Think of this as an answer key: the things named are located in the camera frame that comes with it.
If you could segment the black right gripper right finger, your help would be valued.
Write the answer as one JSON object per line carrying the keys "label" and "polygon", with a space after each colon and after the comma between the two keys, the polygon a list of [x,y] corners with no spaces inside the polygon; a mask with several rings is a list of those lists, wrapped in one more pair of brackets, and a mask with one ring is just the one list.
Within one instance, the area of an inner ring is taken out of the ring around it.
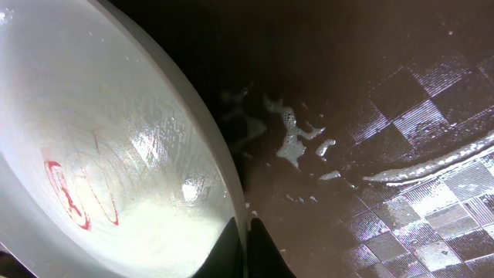
{"label": "black right gripper right finger", "polygon": [[296,278],[261,219],[254,218],[250,224],[247,240],[249,278]]}

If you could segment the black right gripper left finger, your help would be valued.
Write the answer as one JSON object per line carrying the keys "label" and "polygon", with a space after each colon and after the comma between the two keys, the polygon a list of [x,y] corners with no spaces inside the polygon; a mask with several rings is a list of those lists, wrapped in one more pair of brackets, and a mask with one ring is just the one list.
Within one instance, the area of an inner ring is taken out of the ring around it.
{"label": "black right gripper left finger", "polygon": [[234,217],[223,229],[205,262],[192,278],[243,278],[240,235]]}

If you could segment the pale green plate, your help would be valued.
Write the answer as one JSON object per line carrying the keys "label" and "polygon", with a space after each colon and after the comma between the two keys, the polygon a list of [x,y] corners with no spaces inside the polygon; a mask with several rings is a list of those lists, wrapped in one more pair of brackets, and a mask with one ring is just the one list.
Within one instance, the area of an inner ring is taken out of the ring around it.
{"label": "pale green plate", "polygon": [[107,1],[1,3],[1,245],[37,277],[192,277],[246,213],[170,56]]}

